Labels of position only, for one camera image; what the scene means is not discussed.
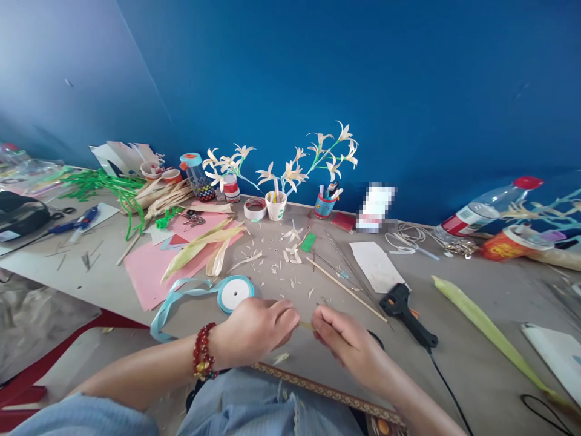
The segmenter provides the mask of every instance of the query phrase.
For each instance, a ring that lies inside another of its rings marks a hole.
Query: hand
[[[300,316],[289,300],[247,298],[222,324],[210,330],[214,370],[246,366],[286,344]]]
[[[331,350],[341,366],[367,389],[377,393],[381,380],[390,374],[391,359],[375,339],[351,316],[327,306],[313,314],[315,339]]]

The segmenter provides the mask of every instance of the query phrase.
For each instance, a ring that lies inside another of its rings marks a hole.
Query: light blue ribbon
[[[191,289],[189,291],[178,291],[178,289],[184,284],[188,282],[201,282],[207,284],[210,289]],[[165,326],[165,323],[168,321],[169,317],[169,310],[171,309],[171,305],[178,301],[183,296],[192,296],[197,297],[201,295],[209,295],[218,292],[217,288],[212,289],[212,282],[210,280],[202,280],[185,277],[183,279],[176,280],[174,285],[171,287],[168,293],[168,297],[163,302],[162,306],[159,308],[159,312],[157,313],[156,317],[153,318],[151,322],[151,327],[149,328],[149,334],[151,334],[155,339],[159,342],[170,342],[176,340],[177,338],[168,335],[167,333],[162,333],[162,328]]]

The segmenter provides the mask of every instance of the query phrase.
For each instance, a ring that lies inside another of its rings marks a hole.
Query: red chair
[[[149,326],[101,309],[100,316],[79,328],[46,356],[30,365],[0,388],[0,433],[12,431],[38,412],[38,409],[2,410],[2,408],[4,406],[17,406],[41,401],[47,394],[47,388],[45,386],[35,386],[34,384],[53,367],[56,361],[60,359],[62,354],[68,350],[81,334],[94,327],[149,328]]]

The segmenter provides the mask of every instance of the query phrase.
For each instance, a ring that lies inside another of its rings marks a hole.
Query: blue shirt
[[[107,398],[73,395],[18,426],[11,436],[157,436],[144,413]],[[205,383],[178,436],[361,435],[347,406],[250,368]]]

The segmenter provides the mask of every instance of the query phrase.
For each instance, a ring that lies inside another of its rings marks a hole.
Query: bracelet
[[[216,323],[210,323],[199,331],[195,338],[194,346],[194,377],[206,381],[207,378],[214,379],[218,377],[220,371],[212,371],[215,358],[208,354],[208,334],[210,330],[216,327]]]

